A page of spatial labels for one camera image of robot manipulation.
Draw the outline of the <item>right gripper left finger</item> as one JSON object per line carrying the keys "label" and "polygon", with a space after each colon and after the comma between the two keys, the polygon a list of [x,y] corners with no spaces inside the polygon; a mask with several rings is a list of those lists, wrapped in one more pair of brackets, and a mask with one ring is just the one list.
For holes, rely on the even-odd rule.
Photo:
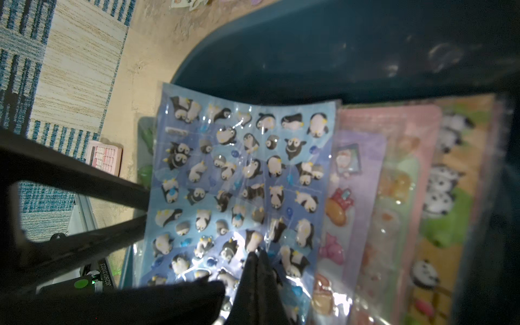
{"label": "right gripper left finger", "polygon": [[257,255],[249,253],[226,324],[257,324],[257,264]]}

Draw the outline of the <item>white green frog sticker sheet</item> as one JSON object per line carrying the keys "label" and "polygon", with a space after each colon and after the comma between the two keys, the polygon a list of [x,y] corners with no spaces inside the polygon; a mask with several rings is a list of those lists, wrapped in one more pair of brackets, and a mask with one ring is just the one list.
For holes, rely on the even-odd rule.
{"label": "white green frog sticker sheet", "polygon": [[139,185],[149,190],[153,177],[156,119],[152,116],[140,117],[137,130],[137,180]]}

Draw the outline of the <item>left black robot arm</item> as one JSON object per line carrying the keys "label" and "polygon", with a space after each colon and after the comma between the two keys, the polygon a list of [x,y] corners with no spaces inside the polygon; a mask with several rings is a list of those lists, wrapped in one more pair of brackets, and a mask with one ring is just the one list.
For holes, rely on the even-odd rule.
{"label": "left black robot arm", "polygon": [[31,295],[39,284],[144,236],[144,217],[36,243],[20,226],[18,184],[32,181],[145,211],[149,191],[11,131],[1,131],[2,324],[210,324],[221,282],[198,280],[86,294]]}

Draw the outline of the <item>penguin sticker sheet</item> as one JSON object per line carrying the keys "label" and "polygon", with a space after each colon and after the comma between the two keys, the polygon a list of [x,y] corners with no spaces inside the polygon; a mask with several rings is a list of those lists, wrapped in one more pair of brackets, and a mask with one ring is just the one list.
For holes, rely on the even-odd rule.
{"label": "penguin sticker sheet", "polygon": [[228,319],[264,251],[283,315],[309,315],[338,103],[258,106],[165,83],[157,112],[140,286],[219,280]]}

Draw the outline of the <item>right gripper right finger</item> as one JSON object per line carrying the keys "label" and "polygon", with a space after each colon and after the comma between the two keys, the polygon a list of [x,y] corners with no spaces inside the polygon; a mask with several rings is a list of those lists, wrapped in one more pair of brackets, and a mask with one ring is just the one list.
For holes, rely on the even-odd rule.
{"label": "right gripper right finger", "polygon": [[260,250],[257,264],[258,324],[289,324],[268,254]]}

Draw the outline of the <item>lilac character sticker sheet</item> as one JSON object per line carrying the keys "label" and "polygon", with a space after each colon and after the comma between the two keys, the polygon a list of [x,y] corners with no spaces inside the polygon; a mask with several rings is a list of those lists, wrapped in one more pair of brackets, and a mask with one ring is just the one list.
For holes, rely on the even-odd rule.
{"label": "lilac character sticker sheet", "polygon": [[384,135],[339,131],[311,301],[312,324],[347,324],[387,150]]}

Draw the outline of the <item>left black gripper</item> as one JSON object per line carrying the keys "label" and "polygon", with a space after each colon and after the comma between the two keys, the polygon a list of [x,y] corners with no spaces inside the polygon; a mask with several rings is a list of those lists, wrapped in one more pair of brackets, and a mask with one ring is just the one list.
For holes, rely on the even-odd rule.
{"label": "left black gripper", "polygon": [[1,291],[16,292],[23,278],[58,276],[144,237],[146,216],[47,242],[27,239],[20,223],[18,182],[33,181],[111,203],[148,209],[150,191],[51,148],[1,130]]}

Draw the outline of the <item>teal plastic storage box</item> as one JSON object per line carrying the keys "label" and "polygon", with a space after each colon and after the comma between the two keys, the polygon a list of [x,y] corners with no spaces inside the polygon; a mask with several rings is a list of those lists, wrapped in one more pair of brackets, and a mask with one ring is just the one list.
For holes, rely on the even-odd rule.
{"label": "teal plastic storage box", "polygon": [[[333,142],[351,131],[347,106],[499,95],[448,324],[519,323],[518,1],[279,1],[204,38],[169,83],[258,106],[336,101]],[[392,324],[402,323],[424,201]]]}

